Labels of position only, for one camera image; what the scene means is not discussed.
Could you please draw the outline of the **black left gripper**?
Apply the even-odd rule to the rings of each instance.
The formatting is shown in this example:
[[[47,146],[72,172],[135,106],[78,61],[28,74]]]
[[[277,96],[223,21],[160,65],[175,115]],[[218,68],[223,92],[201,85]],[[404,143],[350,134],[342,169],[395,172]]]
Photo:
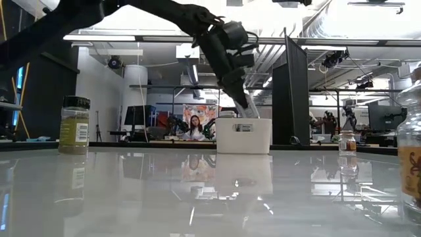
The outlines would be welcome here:
[[[226,88],[226,93],[242,108],[248,108],[246,93],[243,88],[244,70],[233,64],[233,56],[227,52],[222,36],[218,32],[208,32],[196,39],[210,64],[218,85]]]

